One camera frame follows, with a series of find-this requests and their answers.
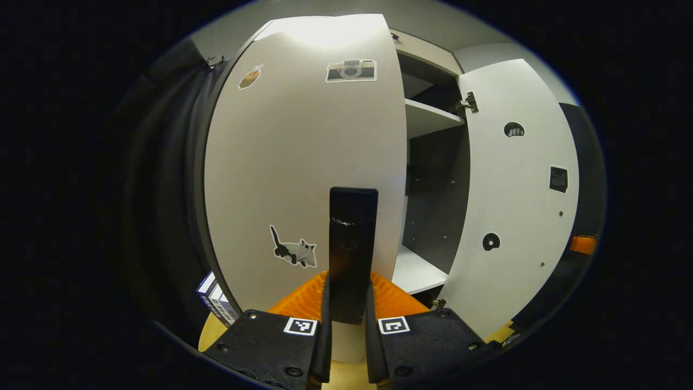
cabinet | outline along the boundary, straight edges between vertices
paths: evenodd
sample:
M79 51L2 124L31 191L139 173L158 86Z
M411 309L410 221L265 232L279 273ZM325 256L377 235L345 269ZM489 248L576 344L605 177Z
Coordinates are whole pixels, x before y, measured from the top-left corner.
M463 74L451 53L391 30L382 15L290 18L264 29L226 80L204 160L210 235L240 307L268 310L327 269L330 188L372 188L372 270L412 294L444 282L441 296L482 338L504 325L548 278L577 204L570 129L541 78L523 60ZM331 71L350 76L349 67L364 76L330 79ZM249 86L241 83L258 68ZM431 86L407 97L407 77ZM469 92L478 111L455 112ZM508 136L510 123L523 135ZM447 204L457 200L464 214L449 227L459 231L445 243L454 257L449 272L399 236L402 220L411 222L404 210L407 141L441 131L464 132L468 140L457 152L468 161L466 179L455 184L466 198L441 195ZM566 192L549 188L551 166L567 170ZM275 256L270 225L283 243L316 245L317 266ZM500 247L486 251L490 232ZM417 234L405 229L405 241Z

camera sticker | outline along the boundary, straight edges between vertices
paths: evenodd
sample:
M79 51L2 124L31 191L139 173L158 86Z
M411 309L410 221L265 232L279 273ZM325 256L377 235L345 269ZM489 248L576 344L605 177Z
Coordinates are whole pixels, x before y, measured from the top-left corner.
M253 85L255 83L255 80L257 80L260 77L260 69L262 69L262 66L264 64L256 65L253 67L253 70L248 72L245 76L243 76L243 79L238 83L238 90L243 91L245 88L248 88L249 86Z
M377 77L375 60L343 60L332 62L327 67L325 83L342 83L344 81L375 81Z

gray wall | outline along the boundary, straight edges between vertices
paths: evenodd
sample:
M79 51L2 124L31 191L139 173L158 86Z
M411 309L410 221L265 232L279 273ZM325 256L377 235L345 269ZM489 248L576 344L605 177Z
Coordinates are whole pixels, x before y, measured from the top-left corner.
M454 52L465 72L508 60L523 59L549 86L560 103L579 105L570 89L551 67L529 49L516 43L493 43L465 47Z
M250 35L272 19L380 13L390 28L434 42L449 51L511 42L501 32L457 8L433 0L258 0L192 34L205 57L233 56Z

cat sticker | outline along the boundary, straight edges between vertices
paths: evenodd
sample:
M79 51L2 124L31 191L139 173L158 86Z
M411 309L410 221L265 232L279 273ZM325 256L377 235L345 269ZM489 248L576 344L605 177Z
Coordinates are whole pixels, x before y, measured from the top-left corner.
M279 241L277 229L270 225L272 240L274 241L274 256L285 260L293 266L301 265L304 268L317 268L315 259L315 248L317 244L309 244L305 239L301 239L297 244Z

white cabinet door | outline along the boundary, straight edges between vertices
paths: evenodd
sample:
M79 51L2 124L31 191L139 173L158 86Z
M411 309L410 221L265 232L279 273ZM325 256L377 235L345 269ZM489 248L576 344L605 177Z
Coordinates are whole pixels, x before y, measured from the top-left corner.
M458 81L462 96L474 92L479 111L466 109L469 200L440 296L485 339L526 306L559 261L577 208L577 155L558 101L524 60L479 68ZM509 122L524 134L507 137ZM568 170L565 193L549 188L551 166ZM500 247L486 251L490 232Z
M375 80L328 83L330 64L345 60L373 60ZM360 66L365 77L369 64ZM270 23L222 89L204 161L211 240L240 307L268 310L328 268L332 187L378 190L372 269L391 278L406 151L402 78L382 15ZM275 256L270 225L289 248L316 245L317 267L310 248L308 268Z

